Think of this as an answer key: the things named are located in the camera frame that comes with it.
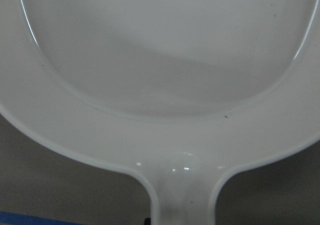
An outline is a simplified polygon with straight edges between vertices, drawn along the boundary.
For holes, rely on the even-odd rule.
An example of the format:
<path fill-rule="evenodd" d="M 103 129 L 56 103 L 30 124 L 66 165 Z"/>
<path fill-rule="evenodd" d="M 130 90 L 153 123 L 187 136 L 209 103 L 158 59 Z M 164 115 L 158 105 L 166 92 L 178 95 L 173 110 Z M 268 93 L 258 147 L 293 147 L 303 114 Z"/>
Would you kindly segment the beige plastic dustpan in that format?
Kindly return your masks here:
<path fill-rule="evenodd" d="M 320 138 L 320 0 L 0 0 L 0 113 L 213 225 L 243 171 Z"/>

